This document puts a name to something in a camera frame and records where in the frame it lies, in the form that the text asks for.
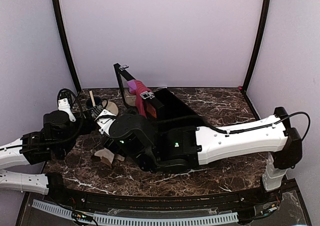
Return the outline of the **cream brown sock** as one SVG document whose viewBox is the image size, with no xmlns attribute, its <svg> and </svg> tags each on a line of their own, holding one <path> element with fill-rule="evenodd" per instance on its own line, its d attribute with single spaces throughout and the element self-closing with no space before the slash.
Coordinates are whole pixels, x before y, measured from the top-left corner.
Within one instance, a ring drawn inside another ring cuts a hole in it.
<svg viewBox="0 0 320 226">
<path fill-rule="evenodd" d="M 111 152 L 109 149 L 100 149 L 96 151 L 90 159 L 93 162 L 101 162 L 108 166 L 109 168 L 112 168 L 113 162 L 114 161 L 120 161 L 123 162 L 125 160 L 125 157 L 120 155 L 120 154 L 114 154 Z"/>
</svg>

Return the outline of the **black display box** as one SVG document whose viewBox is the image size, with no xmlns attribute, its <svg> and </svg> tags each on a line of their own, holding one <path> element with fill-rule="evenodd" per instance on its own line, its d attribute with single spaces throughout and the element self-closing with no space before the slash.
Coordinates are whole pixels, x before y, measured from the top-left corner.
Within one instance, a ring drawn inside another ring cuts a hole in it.
<svg viewBox="0 0 320 226">
<path fill-rule="evenodd" d="M 130 89 L 134 85 L 129 83 L 135 78 L 127 71 L 127 65 L 115 63 L 113 68 L 123 104 L 129 110 L 138 111 L 136 107 L 137 96 L 130 93 Z M 146 118 L 161 131 L 172 128 L 207 125 L 207 121 L 203 117 L 198 115 L 167 88 L 145 92 L 141 99 Z"/>
</svg>

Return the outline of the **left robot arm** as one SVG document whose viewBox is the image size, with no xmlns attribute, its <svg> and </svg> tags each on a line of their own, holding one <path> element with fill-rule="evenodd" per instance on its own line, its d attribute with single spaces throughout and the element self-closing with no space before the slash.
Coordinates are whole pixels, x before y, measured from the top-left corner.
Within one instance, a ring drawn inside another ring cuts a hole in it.
<svg viewBox="0 0 320 226">
<path fill-rule="evenodd" d="M 70 192 L 64 188 L 59 173 L 28 174 L 12 172 L 15 166 L 35 165 L 51 159 L 63 160 L 73 149 L 77 138 L 90 134 L 96 123 L 88 111 L 67 113 L 55 110 L 43 116 L 43 128 L 23 135 L 0 148 L 0 187 L 5 190 L 49 195 L 67 204 Z"/>
</svg>

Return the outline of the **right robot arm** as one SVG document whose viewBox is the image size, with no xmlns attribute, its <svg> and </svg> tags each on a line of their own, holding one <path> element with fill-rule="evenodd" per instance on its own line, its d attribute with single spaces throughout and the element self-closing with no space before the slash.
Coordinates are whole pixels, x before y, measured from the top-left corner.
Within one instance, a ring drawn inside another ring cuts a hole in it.
<svg viewBox="0 0 320 226">
<path fill-rule="evenodd" d="M 266 203 L 287 170 L 302 159 L 304 136 L 290 119 L 283 107 L 277 107 L 266 118 L 222 127 L 197 114 L 149 120 L 141 114 L 116 116 L 107 110 L 96 122 L 100 133 L 145 172 L 181 173 L 230 157 L 267 152 L 262 187 L 255 191 L 255 199 Z"/>
</svg>

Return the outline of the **dark blue mug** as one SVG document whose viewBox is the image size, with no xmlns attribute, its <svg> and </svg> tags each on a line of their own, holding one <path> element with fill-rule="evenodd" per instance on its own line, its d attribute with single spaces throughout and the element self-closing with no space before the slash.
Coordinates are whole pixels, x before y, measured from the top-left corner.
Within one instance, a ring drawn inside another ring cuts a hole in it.
<svg viewBox="0 0 320 226">
<path fill-rule="evenodd" d="M 93 109 L 94 107 L 98 107 L 98 108 L 102 108 L 102 99 L 100 97 L 94 96 L 93 100 L 91 98 L 89 98 L 86 103 L 85 106 L 88 110 Z"/>
</svg>

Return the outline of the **beige ceramic saucer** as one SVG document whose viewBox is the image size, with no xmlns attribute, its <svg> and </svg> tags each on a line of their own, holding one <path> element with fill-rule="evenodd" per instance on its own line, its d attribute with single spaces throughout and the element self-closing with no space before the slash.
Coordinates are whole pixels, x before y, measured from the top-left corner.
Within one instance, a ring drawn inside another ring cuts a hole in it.
<svg viewBox="0 0 320 226">
<path fill-rule="evenodd" d="M 102 99 L 102 110 L 108 111 L 115 116 L 119 114 L 118 106 L 113 101 L 107 99 Z"/>
</svg>

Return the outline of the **wooden stir stick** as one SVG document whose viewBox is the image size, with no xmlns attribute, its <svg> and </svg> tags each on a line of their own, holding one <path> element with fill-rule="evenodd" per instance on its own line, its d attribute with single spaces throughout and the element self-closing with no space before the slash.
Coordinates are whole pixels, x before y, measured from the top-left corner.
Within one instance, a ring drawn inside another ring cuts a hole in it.
<svg viewBox="0 0 320 226">
<path fill-rule="evenodd" d="M 91 102 L 92 102 L 92 106 L 95 107 L 96 106 L 96 102 L 95 102 L 95 98 L 94 98 L 94 94 L 93 94 L 92 90 L 89 91 L 89 95 L 90 95 L 90 99 L 91 99 Z"/>
</svg>

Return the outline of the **green circuit board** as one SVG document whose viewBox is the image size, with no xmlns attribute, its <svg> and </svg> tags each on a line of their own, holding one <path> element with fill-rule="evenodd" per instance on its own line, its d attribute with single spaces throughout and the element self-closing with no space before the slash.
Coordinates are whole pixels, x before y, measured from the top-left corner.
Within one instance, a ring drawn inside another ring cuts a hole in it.
<svg viewBox="0 0 320 226">
<path fill-rule="evenodd" d="M 75 220 L 83 220 L 83 221 L 87 221 L 87 222 L 92 222 L 93 221 L 93 217 L 89 216 L 83 212 L 80 211 L 73 211 L 71 213 L 71 218 L 75 219 Z"/>
</svg>

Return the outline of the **left black frame post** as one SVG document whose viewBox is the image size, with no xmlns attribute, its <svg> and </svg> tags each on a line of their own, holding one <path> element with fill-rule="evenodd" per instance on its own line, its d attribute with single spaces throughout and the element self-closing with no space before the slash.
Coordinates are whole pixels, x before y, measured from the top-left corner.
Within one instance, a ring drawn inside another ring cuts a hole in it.
<svg viewBox="0 0 320 226">
<path fill-rule="evenodd" d="M 67 67 L 68 67 L 73 85 L 75 87 L 75 90 L 77 93 L 79 93 L 82 91 L 82 87 L 81 87 L 80 80 L 79 80 L 77 72 L 76 72 L 76 67 L 75 67 L 75 64 L 74 64 L 74 61 L 72 58 L 72 53 L 71 53 L 68 38 L 67 38 L 67 32 L 66 32 L 65 25 L 64 25 L 60 0 L 51 0 L 51 1 L 52 1 L 53 11 L 54 11 L 54 15 L 55 15 L 55 21 L 56 21 L 62 49 L 64 52 L 64 56 L 66 59 Z"/>
</svg>

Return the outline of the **black frame post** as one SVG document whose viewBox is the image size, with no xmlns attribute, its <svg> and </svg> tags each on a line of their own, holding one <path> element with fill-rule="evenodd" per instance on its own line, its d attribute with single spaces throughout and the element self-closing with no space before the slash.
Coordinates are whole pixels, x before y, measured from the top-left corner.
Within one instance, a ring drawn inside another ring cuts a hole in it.
<svg viewBox="0 0 320 226">
<path fill-rule="evenodd" d="M 246 92 L 249 88 L 254 69 L 258 60 L 258 55 L 260 52 L 261 44 L 263 41 L 263 36 L 265 32 L 265 27 L 266 27 L 266 22 L 268 18 L 268 12 L 269 12 L 269 7 L 270 7 L 270 1 L 271 0 L 263 0 L 262 1 L 262 7 L 261 7 L 261 14 L 259 18 L 259 23 L 258 23 L 258 28 L 257 28 L 257 33 L 252 49 L 252 54 L 250 57 L 248 69 L 244 78 L 244 82 L 242 85 L 242 89 Z"/>
<path fill-rule="evenodd" d="M 67 32 L 66 32 L 65 25 L 64 25 L 60 0 L 51 0 L 51 1 L 52 1 L 53 11 L 54 11 L 54 15 L 55 15 L 55 21 L 56 21 L 62 49 L 64 52 L 64 56 L 66 59 L 67 67 L 68 67 L 73 85 L 75 87 L 75 90 L 77 93 L 79 93 L 82 91 L 82 87 L 81 87 L 80 80 L 79 80 L 77 72 L 76 72 L 76 67 L 75 67 L 75 64 L 74 64 L 74 61 L 72 58 L 72 53 L 71 53 L 68 38 L 67 38 Z"/>
</svg>

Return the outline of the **black front rail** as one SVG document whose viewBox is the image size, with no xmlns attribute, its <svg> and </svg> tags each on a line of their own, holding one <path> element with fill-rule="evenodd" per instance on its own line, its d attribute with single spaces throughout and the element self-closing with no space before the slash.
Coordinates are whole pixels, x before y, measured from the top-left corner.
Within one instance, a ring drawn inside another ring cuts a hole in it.
<svg viewBox="0 0 320 226">
<path fill-rule="evenodd" d="M 194 210 L 218 208 L 235 210 L 251 208 L 266 203 L 280 202 L 282 190 L 265 191 L 263 184 L 257 188 L 236 192 L 216 193 L 200 196 L 182 197 L 141 197 L 108 195 L 69 189 L 64 186 L 63 177 L 59 173 L 46 173 L 48 177 L 48 196 L 60 204 L 72 205 L 85 211 L 105 211 L 107 209 L 125 210 Z"/>
</svg>

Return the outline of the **right black frame post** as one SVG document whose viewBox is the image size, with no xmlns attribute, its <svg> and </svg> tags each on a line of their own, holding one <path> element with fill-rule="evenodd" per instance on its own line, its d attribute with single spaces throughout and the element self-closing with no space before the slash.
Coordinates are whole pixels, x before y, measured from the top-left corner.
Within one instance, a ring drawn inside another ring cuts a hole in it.
<svg viewBox="0 0 320 226">
<path fill-rule="evenodd" d="M 258 60 L 258 55 L 260 52 L 261 44 L 263 41 L 263 36 L 265 32 L 265 27 L 266 27 L 266 22 L 268 18 L 268 12 L 269 12 L 269 7 L 270 7 L 270 1 L 271 0 L 263 0 L 262 1 L 262 7 L 261 7 L 261 14 L 259 18 L 259 23 L 258 23 L 258 28 L 257 28 L 257 33 L 252 49 L 252 54 L 250 57 L 248 69 L 244 78 L 244 82 L 242 85 L 242 89 L 246 92 L 249 88 L 254 69 Z"/>
</svg>

